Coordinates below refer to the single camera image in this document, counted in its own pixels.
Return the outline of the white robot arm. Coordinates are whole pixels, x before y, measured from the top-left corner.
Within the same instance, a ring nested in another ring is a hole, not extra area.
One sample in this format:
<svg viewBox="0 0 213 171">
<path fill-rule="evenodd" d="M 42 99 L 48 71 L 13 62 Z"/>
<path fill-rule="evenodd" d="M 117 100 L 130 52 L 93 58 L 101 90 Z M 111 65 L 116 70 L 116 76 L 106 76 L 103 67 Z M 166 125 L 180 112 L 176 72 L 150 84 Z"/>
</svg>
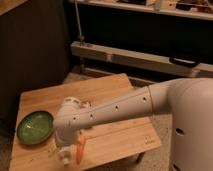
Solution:
<svg viewBox="0 0 213 171">
<path fill-rule="evenodd" d="M 213 171 L 213 78 L 164 81 L 94 107 L 67 97 L 54 119 L 55 141 L 70 146 L 83 128 L 165 113 L 172 115 L 169 169 Z"/>
</svg>

